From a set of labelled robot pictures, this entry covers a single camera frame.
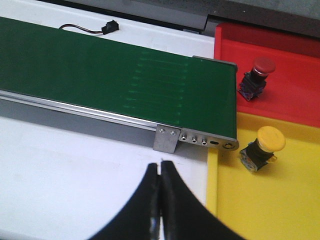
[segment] green conveyor belt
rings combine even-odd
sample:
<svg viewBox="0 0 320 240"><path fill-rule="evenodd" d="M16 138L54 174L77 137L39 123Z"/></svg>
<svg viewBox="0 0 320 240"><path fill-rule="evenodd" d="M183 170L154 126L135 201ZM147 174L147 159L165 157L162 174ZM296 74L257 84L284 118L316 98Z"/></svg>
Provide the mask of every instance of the green conveyor belt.
<svg viewBox="0 0 320 240"><path fill-rule="evenodd" d="M234 65L3 17L0 29L0 90L237 138Z"/></svg>

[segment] red tray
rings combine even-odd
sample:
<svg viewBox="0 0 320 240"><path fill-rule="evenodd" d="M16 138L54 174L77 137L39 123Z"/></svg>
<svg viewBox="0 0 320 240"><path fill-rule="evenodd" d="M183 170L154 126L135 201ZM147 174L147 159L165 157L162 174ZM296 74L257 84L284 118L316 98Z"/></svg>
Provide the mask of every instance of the red tray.
<svg viewBox="0 0 320 240"><path fill-rule="evenodd" d="M238 93L237 110L320 127L320 41L234 23L216 27L214 58L237 64L238 85L261 56L275 62L275 72L258 98Z"/></svg>

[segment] wire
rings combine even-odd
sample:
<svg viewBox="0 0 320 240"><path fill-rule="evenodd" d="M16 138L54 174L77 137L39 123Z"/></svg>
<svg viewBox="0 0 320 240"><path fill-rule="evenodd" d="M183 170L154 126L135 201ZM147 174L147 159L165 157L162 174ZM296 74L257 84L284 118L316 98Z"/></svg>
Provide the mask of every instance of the wire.
<svg viewBox="0 0 320 240"><path fill-rule="evenodd" d="M59 27L59 29L63 29L66 27L77 28L77 29L80 29L80 30L85 31L87 33L90 33L90 34L102 34L103 33L102 31L92 31L92 30L86 29L82 26L78 26L78 25L74 25L74 24L63 24L61 27Z"/></svg>

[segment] white table surface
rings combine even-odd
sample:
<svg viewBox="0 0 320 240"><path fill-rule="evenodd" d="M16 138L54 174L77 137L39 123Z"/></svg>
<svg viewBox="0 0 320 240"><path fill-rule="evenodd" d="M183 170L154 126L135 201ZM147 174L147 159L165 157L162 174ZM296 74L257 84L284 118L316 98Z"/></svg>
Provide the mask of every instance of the white table surface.
<svg viewBox="0 0 320 240"><path fill-rule="evenodd" d="M93 30L115 20L120 30L100 38L213 58L212 37L35 0L0 0L0 16ZM153 151L154 136L153 131L0 100L0 239L87 239L123 207L147 165L161 160L173 161L204 203L207 149L180 143L175 154Z"/></svg>

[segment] metal bracket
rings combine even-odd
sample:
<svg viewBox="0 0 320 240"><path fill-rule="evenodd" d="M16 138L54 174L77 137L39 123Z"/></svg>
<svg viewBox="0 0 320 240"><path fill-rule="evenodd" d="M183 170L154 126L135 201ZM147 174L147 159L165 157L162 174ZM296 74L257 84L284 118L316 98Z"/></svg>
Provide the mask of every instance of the metal bracket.
<svg viewBox="0 0 320 240"><path fill-rule="evenodd" d="M153 150L173 154L181 130L175 127L158 125L155 131Z"/></svg>

